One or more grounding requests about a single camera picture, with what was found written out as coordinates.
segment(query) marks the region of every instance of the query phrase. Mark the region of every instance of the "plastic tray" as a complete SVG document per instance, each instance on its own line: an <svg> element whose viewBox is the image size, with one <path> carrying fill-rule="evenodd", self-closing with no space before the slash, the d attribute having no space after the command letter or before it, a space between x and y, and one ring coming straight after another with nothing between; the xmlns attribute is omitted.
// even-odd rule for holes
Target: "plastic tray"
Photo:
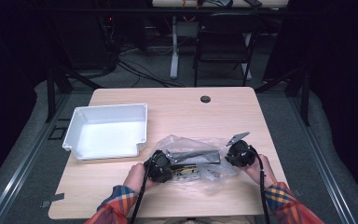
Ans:
<svg viewBox="0 0 358 224"><path fill-rule="evenodd" d="M147 104L77 107L62 147L78 160L136 157L146 130Z"/></svg>

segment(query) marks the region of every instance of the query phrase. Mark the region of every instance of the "plaid shirt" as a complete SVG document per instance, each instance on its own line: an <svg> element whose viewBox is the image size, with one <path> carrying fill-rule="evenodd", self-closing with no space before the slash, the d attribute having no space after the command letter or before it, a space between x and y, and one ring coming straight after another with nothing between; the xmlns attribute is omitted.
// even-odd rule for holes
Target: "plaid shirt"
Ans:
<svg viewBox="0 0 358 224"><path fill-rule="evenodd" d="M266 200L279 223L322 223L313 212L293 196L293 192L283 182L266 188Z"/></svg>
<svg viewBox="0 0 358 224"><path fill-rule="evenodd" d="M97 213L86 223L127 223L127 214L136 203L137 198L138 194L132 189L115 186L112 195L101 203ZM279 223L322 223L315 214L293 196L292 191L283 182L266 188L266 199L269 209L277 216Z"/></svg>

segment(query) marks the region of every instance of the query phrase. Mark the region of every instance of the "equipment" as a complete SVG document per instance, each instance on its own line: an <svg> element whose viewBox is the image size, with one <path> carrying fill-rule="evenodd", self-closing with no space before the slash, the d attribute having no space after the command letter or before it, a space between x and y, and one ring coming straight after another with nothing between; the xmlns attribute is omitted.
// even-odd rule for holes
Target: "equipment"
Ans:
<svg viewBox="0 0 358 224"><path fill-rule="evenodd" d="M171 161L168 160L165 153L156 150L155 154L144 163L147 177L153 182L165 183L172 179Z"/></svg>
<svg viewBox="0 0 358 224"><path fill-rule="evenodd" d="M257 152L252 146L249 146L245 141L240 140L230 147L225 158L231 165L243 167L252 165L255 162L256 154Z"/></svg>

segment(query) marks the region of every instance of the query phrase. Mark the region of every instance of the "transparent plastic bag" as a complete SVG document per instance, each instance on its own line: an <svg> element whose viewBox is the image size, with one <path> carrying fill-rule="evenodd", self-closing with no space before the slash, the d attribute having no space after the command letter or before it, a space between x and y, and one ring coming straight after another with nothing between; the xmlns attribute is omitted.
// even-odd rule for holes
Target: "transparent plastic bag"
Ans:
<svg viewBox="0 0 358 224"><path fill-rule="evenodd" d="M224 158L228 147L227 139L189 139L169 135L156 143L155 150L162 150L175 170L166 184L190 191L207 194L220 190L227 178L237 175L238 169Z"/></svg>

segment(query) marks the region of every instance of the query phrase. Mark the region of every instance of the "person's right hand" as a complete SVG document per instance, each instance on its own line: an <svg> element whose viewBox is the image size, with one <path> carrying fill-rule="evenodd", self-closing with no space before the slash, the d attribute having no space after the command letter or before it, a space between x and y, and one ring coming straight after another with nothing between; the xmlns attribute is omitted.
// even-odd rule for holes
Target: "person's right hand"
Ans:
<svg viewBox="0 0 358 224"><path fill-rule="evenodd" d="M133 165L127 175L127 178L124 181L124 186L132 189L133 191L139 193L141 191L142 184L144 183L145 168L144 165L138 162L136 165ZM157 182L151 181L147 178L145 190L148 190L152 187L157 186Z"/></svg>
<svg viewBox="0 0 358 224"><path fill-rule="evenodd" d="M271 165L269 164L269 158L266 156L259 154L258 155L263 162L264 167L264 188L268 188L272 184L278 182L275 178L274 172L271 169ZM255 158L255 162L250 166L240 167L248 176L250 176L255 183L260 184L260 163L258 159Z"/></svg>

